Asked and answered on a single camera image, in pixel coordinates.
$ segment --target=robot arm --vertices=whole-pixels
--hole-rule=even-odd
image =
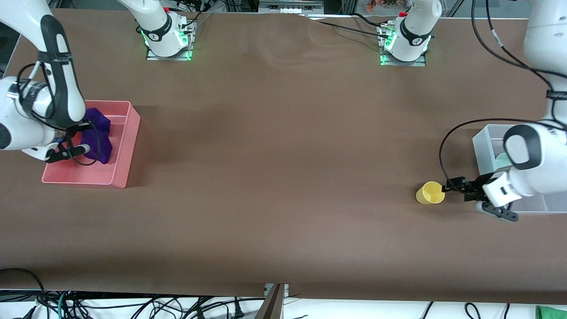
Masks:
[[[407,16],[397,17],[395,37],[385,46],[401,61],[415,61],[427,50],[431,31],[443,13],[440,0],[413,0]]]
[[[524,40],[524,55],[538,69],[567,74],[567,2],[530,0],[532,7]],[[545,125],[515,125],[504,136],[513,166],[496,172],[483,185],[495,207],[536,194],[567,191],[567,79],[548,76]]]
[[[22,150],[46,161],[65,130],[77,125],[85,113],[69,43],[44,0],[0,0],[0,7],[0,21],[39,50],[32,74],[41,65],[47,81],[21,79],[20,85],[15,77],[0,81],[0,149]]]
[[[187,18],[173,11],[166,12],[159,0],[118,0],[138,22],[146,45],[157,56],[177,54],[189,43]]]

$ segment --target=purple cloth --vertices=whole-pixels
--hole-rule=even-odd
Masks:
[[[81,132],[81,144],[87,144],[91,147],[91,150],[85,153],[84,156],[91,160],[97,159],[102,164],[108,163],[112,151],[112,144],[110,144],[110,139],[108,138],[110,134],[110,120],[94,107],[87,109],[83,120],[90,120],[96,128],[96,132],[94,129],[87,129]],[[97,158],[98,140],[100,140],[100,154]]]

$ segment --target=brown paper sheet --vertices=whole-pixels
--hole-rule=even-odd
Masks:
[[[414,198],[443,181],[451,127],[545,110],[544,85],[483,51],[469,20],[439,21],[427,67],[396,68],[373,37],[296,15],[214,15],[191,62],[146,61],[127,11],[55,15],[84,97],[142,117],[128,188],[45,185],[42,162],[0,153],[0,266],[49,289],[261,295],[288,282],[302,297],[565,301],[567,216],[508,224],[457,194]],[[526,21],[494,23],[521,56]],[[8,74],[35,56],[22,40]],[[482,127],[448,142],[453,176],[476,177]]]

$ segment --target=light green object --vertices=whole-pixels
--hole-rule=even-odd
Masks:
[[[567,319],[567,311],[557,310],[550,307],[535,307],[536,319]]]
[[[501,169],[502,167],[512,166],[512,161],[510,157],[508,157],[508,154],[502,153],[496,157],[495,164],[497,169]]]

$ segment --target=yellow cup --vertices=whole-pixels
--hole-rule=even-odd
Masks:
[[[437,182],[427,182],[421,186],[416,193],[416,199],[420,204],[439,204],[445,199],[445,193],[441,190],[443,186]]]

